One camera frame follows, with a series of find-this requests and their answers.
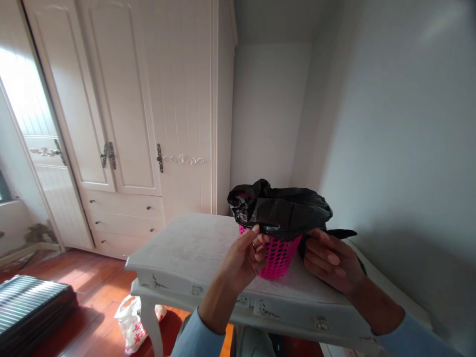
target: white dresser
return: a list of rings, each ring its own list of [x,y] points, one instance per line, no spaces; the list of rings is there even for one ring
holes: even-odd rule
[[[156,356],[161,356],[162,341],[156,321],[149,318],[154,316],[154,304],[193,311],[237,236],[238,225],[232,217],[185,213],[128,258],[126,270],[135,270],[138,275],[131,293],[142,299],[141,317]],[[427,313],[372,266],[352,243],[346,243],[356,251],[368,276],[431,328]],[[285,276],[275,280],[257,277],[237,300],[231,322],[344,346],[370,356],[381,351],[369,326],[345,296],[311,275],[298,255]]]

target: curved desk leg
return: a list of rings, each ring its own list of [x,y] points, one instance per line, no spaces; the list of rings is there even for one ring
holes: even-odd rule
[[[140,320],[152,341],[155,357],[164,357],[162,335],[160,334],[159,322],[155,316],[154,307],[156,302],[148,297],[140,297],[141,309]]]

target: pink mesh basket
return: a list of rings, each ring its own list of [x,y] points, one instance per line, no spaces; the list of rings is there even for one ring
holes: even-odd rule
[[[246,227],[239,226],[239,234],[242,235],[246,231]],[[276,238],[270,237],[269,243],[265,243],[268,248],[266,258],[266,267],[259,272],[259,276],[265,279],[276,279],[286,274],[291,261],[296,253],[302,235],[291,242],[281,242]]]

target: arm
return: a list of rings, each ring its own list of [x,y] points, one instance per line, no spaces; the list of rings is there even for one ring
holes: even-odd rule
[[[238,295],[266,266],[269,237],[259,234],[259,226],[247,230],[232,244],[200,307],[195,310],[172,356],[219,356],[225,330]]]
[[[346,295],[391,356],[460,356],[370,280],[352,248],[319,229],[309,235],[306,268]]]

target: door handle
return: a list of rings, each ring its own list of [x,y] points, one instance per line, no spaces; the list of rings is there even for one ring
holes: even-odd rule
[[[114,170],[116,169],[116,157],[114,156],[114,146],[112,142],[109,142],[109,155],[108,158],[111,160],[113,164]]]
[[[59,157],[61,157],[61,161],[63,161],[63,165],[67,166],[67,165],[66,165],[66,161],[64,160],[63,152],[61,151],[61,148],[60,148],[60,144],[59,144],[59,142],[58,142],[58,139],[55,139],[55,145],[56,145],[56,152],[55,152],[55,154],[59,155]]]
[[[105,143],[104,144],[104,152],[99,155],[99,157],[101,158],[101,165],[103,166],[103,168],[106,167],[106,158],[107,158],[107,156],[108,156],[108,144]]]
[[[160,144],[157,144],[157,161],[159,162],[160,173],[164,173],[164,164],[162,163],[162,150]]]

